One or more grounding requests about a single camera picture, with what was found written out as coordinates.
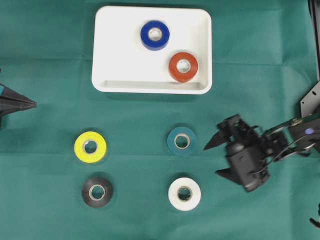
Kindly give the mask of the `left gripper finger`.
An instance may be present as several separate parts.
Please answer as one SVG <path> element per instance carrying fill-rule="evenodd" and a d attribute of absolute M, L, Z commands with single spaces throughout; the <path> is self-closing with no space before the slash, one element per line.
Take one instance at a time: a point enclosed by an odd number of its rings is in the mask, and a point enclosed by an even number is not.
<path fill-rule="evenodd" d="M 15 112 L 19 112 L 19 111 L 25 111 L 25 110 L 29 110 L 32 108 L 36 108 L 37 106 L 34 104 L 29 104 L 29 105 L 5 105 L 4 109 L 0 109 L 0 116 L 3 117 L 5 115 L 11 114 L 11 113 L 15 113 Z"/>
<path fill-rule="evenodd" d="M 37 105 L 37 103 L 28 97 L 19 94 L 18 92 L 10 89 L 9 87 L 5 86 L 4 84 L 0 84 L 0 98 L 2 100 L 10 100 L 16 101 L 21 103 L 28 103 L 32 105 Z"/>

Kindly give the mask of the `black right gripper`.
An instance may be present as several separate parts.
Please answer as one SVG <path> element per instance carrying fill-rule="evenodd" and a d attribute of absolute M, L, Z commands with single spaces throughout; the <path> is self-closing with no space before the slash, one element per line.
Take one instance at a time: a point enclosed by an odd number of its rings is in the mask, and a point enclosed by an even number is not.
<path fill-rule="evenodd" d="M 273 157 L 276 162 L 292 153 L 292 148 L 289 147 L 289 142 L 282 130 L 267 130 L 260 135 L 256 131 L 258 127 L 258 125 L 248 125 L 239 114 L 228 117 L 217 124 L 218 132 L 212 136 L 203 150 L 206 151 L 222 144 L 227 146 L 231 142 L 239 142 L 246 147 L 257 147 L 263 158 Z M 215 173 L 240 184 L 239 178 L 230 167 L 216 170 Z"/>

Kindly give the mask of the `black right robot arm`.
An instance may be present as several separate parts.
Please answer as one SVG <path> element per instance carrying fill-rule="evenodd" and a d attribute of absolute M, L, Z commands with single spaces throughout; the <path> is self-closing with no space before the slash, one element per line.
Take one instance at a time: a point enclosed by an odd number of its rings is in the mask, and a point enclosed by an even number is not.
<path fill-rule="evenodd" d="M 204 149 L 225 144 L 228 168 L 215 173 L 251 192 L 270 177 L 268 166 L 290 155 L 307 157 L 320 146 L 320 113 L 290 119 L 258 134 L 257 125 L 248 125 L 239 114 L 217 124 L 215 133 Z"/>

